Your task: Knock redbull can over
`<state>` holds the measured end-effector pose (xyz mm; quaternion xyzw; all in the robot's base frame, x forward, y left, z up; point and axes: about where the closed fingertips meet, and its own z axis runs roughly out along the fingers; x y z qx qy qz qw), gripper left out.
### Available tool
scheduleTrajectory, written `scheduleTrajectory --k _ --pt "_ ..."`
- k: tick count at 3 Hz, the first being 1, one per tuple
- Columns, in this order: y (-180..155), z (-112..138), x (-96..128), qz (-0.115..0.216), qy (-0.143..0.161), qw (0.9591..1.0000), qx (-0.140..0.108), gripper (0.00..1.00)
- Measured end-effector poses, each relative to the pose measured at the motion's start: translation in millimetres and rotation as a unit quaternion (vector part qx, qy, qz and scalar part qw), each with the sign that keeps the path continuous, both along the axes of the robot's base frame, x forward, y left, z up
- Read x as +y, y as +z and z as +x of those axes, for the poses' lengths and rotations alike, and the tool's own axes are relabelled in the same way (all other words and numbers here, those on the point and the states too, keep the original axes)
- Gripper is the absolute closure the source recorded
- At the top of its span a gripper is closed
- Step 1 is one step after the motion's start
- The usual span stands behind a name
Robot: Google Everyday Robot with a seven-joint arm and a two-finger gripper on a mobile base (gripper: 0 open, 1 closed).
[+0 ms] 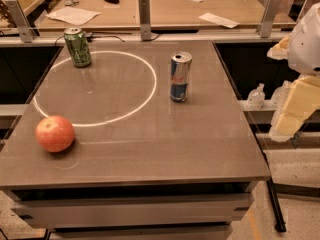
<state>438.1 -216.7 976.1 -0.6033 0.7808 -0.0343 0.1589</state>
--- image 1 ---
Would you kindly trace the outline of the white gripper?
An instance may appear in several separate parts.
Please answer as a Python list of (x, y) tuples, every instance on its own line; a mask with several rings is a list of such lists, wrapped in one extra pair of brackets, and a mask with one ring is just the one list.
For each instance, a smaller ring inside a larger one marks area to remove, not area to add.
[(271, 120), (269, 136), (273, 141), (292, 138), (317, 109), (320, 108), (320, 3), (314, 4), (294, 27), (267, 52), (271, 59), (288, 58), (291, 69), (301, 75), (294, 82), (285, 81), (278, 107)]

